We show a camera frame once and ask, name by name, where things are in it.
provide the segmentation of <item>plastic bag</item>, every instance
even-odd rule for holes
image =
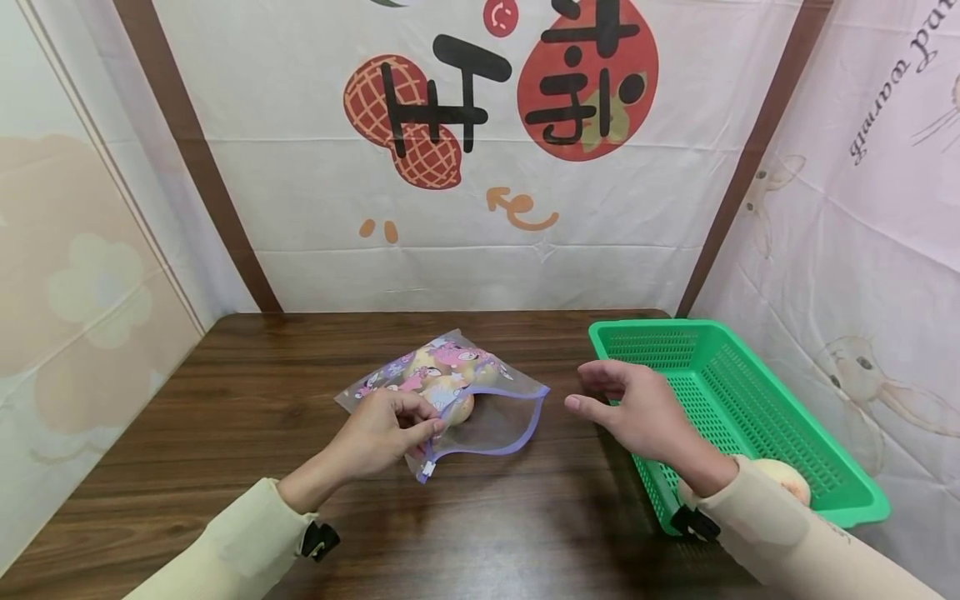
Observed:
[[[370,373],[337,395],[352,413],[380,388],[420,394],[440,411],[446,430],[426,444],[426,456],[407,456],[421,483],[453,452],[504,455],[520,450],[540,420],[548,387],[477,348],[460,329]]]

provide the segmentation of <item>black chinese character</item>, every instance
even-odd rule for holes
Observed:
[[[580,18],[580,5],[573,0],[552,0],[553,9],[570,20]],[[620,24],[619,0],[597,0],[596,15],[593,27],[577,27],[569,29],[548,29],[540,35],[544,43],[565,43],[594,41],[597,54],[603,59],[609,59],[616,54],[620,39],[633,37],[640,33],[639,25]],[[564,63],[573,68],[583,60],[584,52],[580,46],[571,45],[564,51]],[[621,84],[617,93],[624,104],[636,102],[643,93],[643,81],[639,76],[630,76]],[[580,141],[584,132],[584,119],[599,115],[598,126],[601,137],[610,134],[610,70],[600,69],[597,86],[596,105],[581,105],[579,92],[588,84],[588,77],[582,73],[568,73],[565,75],[549,75],[540,81],[540,93],[544,96],[570,95],[570,106],[563,108],[546,108],[532,110],[524,115],[527,125],[542,125],[549,123],[543,129],[543,141],[548,144],[565,146]],[[574,121],[574,132],[569,136],[557,136],[553,131],[556,123]]]
[[[551,4],[554,11],[571,21],[580,18],[580,5],[573,0],[552,0]],[[616,54],[621,39],[640,33],[639,25],[620,24],[620,0],[596,0],[593,22],[593,27],[548,29],[540,35],[540,39],[547,44],[594,41],[600,58],[609,59]]]
[[[422,123],[430,130],[430,140],[440,142],[441,124],[464,126],[464,152],[473,150],[473,127],[487,122],[488,114],[473,105],[473,77],[479,76],[498,83],[506,82],[513,74],[513,67],[503,57],[452,36],[440,35],[433,40],[433,54],[450,66],[460,69],[463,77],[462,106],[441,105],[437,99],[437,83],[426,83],[425,105],[404,105],[396,101],[394,74],[389,63],[380,65],[383,91],[387,103],[387,116],[394,134],[396,155],[407,155],[403,141],[404,123]]]

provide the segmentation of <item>wooden table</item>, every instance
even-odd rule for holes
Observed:
[[[218,322],[0,580],[0,597],[120,598],[259,477],[320,450],[347,385],[460,327],[552,388],[530,443],[403,464],[337,492],[343,538],[270,598],[768,597],[717,546],[664,535],[630,456],[563,407],[590,323],[657,311],[234,315]]]

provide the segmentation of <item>green plastic basket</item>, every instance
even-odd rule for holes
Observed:
[[[880,522],[890,504],[876,482],[724,325],[651,319],[594,323],[599,358],[646,365],[670,382],[700,434],[728,454],[773,458],[810,484],[811,508],[838,527]],[[634,456],[663,531],[680,509],[679,477],[670,467]]]

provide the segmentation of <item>cloth wall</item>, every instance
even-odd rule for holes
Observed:
[[[199,248],[203,221],[180,228],[197,213],[165,187],[189,181],[179,155],[154,166],[169,155],[141,143],[77,5],[56,4],[41,24],[0,2],[0,573],[204,330],[252,306],[216,233]]]
[[[672,311],[800,1],[154,5],[285,310]]]
[[[724,321],[876,476],[858,530],[960,589],[960,6],[837,7],[693,315]]]

